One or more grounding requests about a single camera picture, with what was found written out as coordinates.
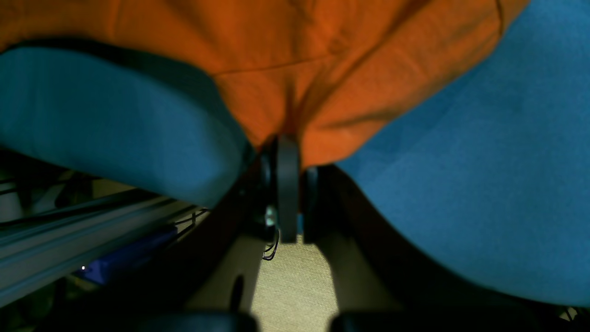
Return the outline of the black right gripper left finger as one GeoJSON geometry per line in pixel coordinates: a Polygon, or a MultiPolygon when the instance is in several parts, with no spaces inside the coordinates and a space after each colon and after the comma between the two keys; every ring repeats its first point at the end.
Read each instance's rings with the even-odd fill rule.
{"type": "Polygon", "coordinates": [[[51,313],[39,332],[254,332],[242,306],[266,244],[298,234],[300,153],[272,139],[209,216],[150,262],[51,313]]]}

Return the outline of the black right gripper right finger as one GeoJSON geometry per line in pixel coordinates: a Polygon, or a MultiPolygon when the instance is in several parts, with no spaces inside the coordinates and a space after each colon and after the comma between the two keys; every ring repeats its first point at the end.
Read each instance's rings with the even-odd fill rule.
{"type": "Polygon", "coordinates": [[[331,332],[570,332],[562,309],[467,281],[392,227],[337,166],[304,174],[304,240],[331,268],[331,332]]]}

